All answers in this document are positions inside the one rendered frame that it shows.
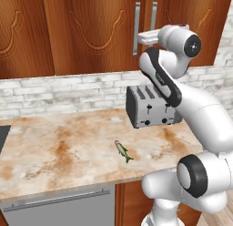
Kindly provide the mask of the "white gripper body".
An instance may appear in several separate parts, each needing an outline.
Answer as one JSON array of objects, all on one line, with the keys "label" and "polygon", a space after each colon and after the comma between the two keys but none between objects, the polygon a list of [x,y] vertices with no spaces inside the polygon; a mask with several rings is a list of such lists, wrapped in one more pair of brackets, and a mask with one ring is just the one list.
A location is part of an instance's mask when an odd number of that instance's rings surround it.
[{"label": "white gripper body", "polygon": [[153,45],[158,42],[159,30],[150,30],[146,32],[139,33],[137,36],[137,41],[142,45]]}]

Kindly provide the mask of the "green raw fish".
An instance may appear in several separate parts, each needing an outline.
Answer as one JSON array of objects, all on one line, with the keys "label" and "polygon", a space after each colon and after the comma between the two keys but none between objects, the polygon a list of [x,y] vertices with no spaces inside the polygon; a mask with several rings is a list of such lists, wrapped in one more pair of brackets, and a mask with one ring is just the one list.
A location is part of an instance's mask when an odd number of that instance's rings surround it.
[{"label": "green raw fish", "polygon": [[116,145],[116,148],[118,150],[118,152],[126,158],[126,162],[129,162],[130,160],[133,160],[133,158],[130,158],[128,155],[127,155],[127,149],[125,149],[123,147],[123,145],[118,141],[116,140],[115,141],[115,145]]}]

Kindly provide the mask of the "wooden base cabinet door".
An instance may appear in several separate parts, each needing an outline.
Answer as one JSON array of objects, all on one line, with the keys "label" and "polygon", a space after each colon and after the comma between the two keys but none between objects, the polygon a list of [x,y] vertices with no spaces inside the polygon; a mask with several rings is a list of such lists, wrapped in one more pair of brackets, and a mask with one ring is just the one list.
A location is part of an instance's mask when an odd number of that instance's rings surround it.
[{"label": "wooden base cabinet door", "polygon": [[[140,226],[152,206],[153,200],[143,193],[140,180],[115,186],[115,226]],[[185,226],[197,226],[200,215],[185,204],[178,205],[177,216]]]}]

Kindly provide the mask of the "silver toaster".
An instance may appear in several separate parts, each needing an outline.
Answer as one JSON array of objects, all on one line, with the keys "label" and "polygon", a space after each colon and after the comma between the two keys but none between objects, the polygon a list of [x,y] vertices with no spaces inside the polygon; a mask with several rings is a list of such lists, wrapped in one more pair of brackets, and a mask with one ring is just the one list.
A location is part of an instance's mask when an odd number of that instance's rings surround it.
[{"label": "silver toaster", "polygon": [[171,125],[182,121],[152,85],[127,87],[126,111],[134,128]]}]

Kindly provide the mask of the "black hob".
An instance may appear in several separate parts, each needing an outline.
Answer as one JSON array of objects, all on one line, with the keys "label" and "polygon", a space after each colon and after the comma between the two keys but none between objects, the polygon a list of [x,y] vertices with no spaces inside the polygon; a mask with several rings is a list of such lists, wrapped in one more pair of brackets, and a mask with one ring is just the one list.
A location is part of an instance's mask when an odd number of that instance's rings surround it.
[{"label": "black hob", "polygon": [[0,154],[2,153],[10,128],[11,128],[10,125],[0,126]]}]

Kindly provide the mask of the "grey dishwasher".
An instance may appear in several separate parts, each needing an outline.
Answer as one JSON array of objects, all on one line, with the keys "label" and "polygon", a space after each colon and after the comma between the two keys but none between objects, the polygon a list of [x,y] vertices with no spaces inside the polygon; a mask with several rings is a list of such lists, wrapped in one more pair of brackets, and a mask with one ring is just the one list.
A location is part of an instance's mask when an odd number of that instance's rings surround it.
[{"label": "grey dishwasher", "polygon": [[3,212],[9,226],[115,226],[115,186],[88,190],[63,191],[40,198],[13,200],[0,203],[0,210],[40,200],[73,196],[92,191],[110,190],[110,194],[71,200],[18,211]]}]

